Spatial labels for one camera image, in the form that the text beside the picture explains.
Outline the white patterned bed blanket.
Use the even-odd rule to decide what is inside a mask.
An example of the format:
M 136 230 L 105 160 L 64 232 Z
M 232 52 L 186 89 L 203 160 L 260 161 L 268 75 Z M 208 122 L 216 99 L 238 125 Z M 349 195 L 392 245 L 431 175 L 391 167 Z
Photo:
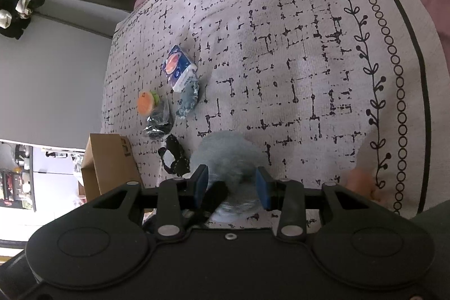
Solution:
M 200 84 L 172 129 L 186 150 L 232 130 L 278 179 L 318 187 L 360 167 L 404 217 L 449 198 L 449 73 L 420 0 L 145 0 L 112 41 L 102 131 L 128 137 L 150 186 L 165 173 L 136 101 L 177 101 L 163 75 L 173 46 Z

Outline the brown cardboard box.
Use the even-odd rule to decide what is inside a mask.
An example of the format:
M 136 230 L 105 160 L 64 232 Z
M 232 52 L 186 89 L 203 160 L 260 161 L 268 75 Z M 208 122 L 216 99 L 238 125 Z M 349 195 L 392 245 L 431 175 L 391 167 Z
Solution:
M 129 181 L 142 183 L 131 144 L 127 137 L 118 134 L 89 136 L 81 174 L 88 202 Z

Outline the denim fabric pouch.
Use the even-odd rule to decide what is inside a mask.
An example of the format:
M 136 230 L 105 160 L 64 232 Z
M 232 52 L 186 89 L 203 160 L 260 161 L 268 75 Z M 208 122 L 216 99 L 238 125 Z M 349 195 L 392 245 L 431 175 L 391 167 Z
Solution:
M 183 91 L 180 94 L 178 109 L 175 114 L 180 119 L 185 119 L 191 113 L 198 102 L 199 84 L 196 75 L 192 75 L 186 82 Z

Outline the dark crinkled plastic bag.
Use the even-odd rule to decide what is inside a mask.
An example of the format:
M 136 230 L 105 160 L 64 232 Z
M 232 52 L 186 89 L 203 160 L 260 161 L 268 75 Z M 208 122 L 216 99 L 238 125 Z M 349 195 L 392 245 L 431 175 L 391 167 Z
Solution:
M 150 139 L 157 140 L 167 136 L 174 125 L 174 119 L 170 110 L 170 103 L 161 100 L 147 116 L 143 133 Z

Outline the black white small plush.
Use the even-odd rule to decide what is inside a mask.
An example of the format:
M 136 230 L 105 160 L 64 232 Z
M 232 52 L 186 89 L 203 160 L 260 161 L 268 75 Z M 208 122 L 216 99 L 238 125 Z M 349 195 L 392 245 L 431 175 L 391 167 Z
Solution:
M 179 140 L 170 134 L 165 140 L 165 146 L 158 150 L 164 170 L 176 177 L 183 177 L 190 172 L 189 160 Z

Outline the blue planet tissue pack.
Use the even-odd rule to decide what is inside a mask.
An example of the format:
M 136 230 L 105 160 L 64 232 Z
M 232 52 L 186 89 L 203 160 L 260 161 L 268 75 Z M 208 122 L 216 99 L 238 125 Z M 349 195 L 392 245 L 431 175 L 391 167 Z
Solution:
M 174 45 L 163 62 L 162 70 L 173 91 L 181 93 L 188 80 L 196 75 L 197 66 L 179 45 Z

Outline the orange green watermelon plush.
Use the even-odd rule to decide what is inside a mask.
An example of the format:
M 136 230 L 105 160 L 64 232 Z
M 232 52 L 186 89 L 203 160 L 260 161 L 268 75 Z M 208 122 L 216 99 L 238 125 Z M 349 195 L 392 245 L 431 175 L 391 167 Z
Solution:
M 159 95 L 154 91 L 143 91 L 139 94 L 136 102 L 136 109 L 139 115 L 149 116 L 152 111 L 159 105 Z

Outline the fluffy grey-blue plush ball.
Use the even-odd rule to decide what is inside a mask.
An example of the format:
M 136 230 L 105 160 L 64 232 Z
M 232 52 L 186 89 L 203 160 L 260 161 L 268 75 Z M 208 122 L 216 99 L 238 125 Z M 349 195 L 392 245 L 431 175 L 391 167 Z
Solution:
M 202 139 L 190 158 L 192 171 L 202 164 L 208 167 L 208 188 L 224 182 L 229 189 L 229 196 L 214 211 L 212 221 L 231 224 L 262 209 L 255 171 L 269 163 L 260 147 L 237 132 L 212 132 Z

